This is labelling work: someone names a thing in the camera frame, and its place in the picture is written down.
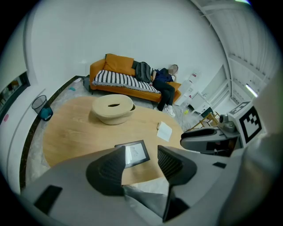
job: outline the striped blanket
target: striped blanket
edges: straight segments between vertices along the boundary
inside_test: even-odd
[[[125,87],[132,90],[140,90],[151,93],[159,94],[153,86],[148,83],[139,82],[134,76],[129,76],[121,73],[110,72],[101,70],[97,73],[94,78],[93,85],[95,86],[114,86],[114,87]]]

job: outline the white sneaker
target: white sneaker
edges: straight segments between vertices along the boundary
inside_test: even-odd
[[[163,111],[170,115],[172,118],[175,117],[175,113],[173,112],[173,109],[169,110],[168,107],[164,107]]]

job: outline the black baseboard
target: black baseboard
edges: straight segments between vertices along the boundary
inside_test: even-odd
[[[66,82],[63,86],[60,87],[53,95],[50,97],[50,99],[47,101],[49,105],[58,97],[58,95],[68,86],[70,85],[73,81],[75,81],[78,78],[84,78],[84,76],[74,76],[71,78],[68,82]],[[20,190],[24,189],[26,186],[26,167],[27,167],[27,156],[28,152],[30,150],[31,146],[31,141],[34,137],[35,130],[40,122],[40,117],[37,116],[34,120],[34,122],[31,125],[31,128],[27,134],[27,138],[25,141],[25,144],[23,146],[23,152],[22,152],[22,157],[21,157],[21,163],[19,166],[19,185],[20,185]]]

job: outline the wooden tabletop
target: wooden tabletop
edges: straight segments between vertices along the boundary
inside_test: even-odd
[[[150,160],[126,168],[122,184],[134,184],[163,177],[158,166],[157,146],[180,145],[183,133],[179,124],[169,115],[137,106],[128,121],[106,125],[91,113],[95,97],[78,97],[67,101],[50,119],[43,136],[43,153],[52,167],[69,158],[113,148],[116,144],[144,140]],[[170,141],[157,137],[157,125],[165,122],[172,128]]]

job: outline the white floor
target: white floor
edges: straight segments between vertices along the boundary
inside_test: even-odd
[[[70,87],[73,87],[76,90],[75,91],[70,90],[69,89]],[[113,93],[96,90],[94,91],[93,96],[100,97],[107,94],[113,94]],[[59,96],[51,104],[51,108],[53,112],[56,112],[56,110],[66,101],[81,96],[91,96],[91,94],[84,88],[82,81],[78,83],[72,83],[63,92],[59,94]],[[157,103],[155,102],[151,102],[148,100],[135,98],[131,96],[130,98],[133,100],[134,104],[138,106],[143,106],[151,109],[157,106]],[[188,109],[185,103],[182,106],[174,105],[173,109],[176,114],[175,120],[180,124],[183,131],[190,129],[200,120],[202,120],[202,117],[197,113],[194,114],[189,113],[185,115],[184,111]],[[50,168],[50,166],[45,160],[42,151],[43,133],[47,124],[48,122],[40,121],[34,133],[34,137],[32,139],[31,147],[27,158],[26,186],[28,186],[31,182],[36,180],[38,177],[40,177]],[[165,178],[158,178],[152,181],[134,184],[133,186],[138,187],[140,190],[144,192],[162,193],[162,194],[168,193],[168,182]]]

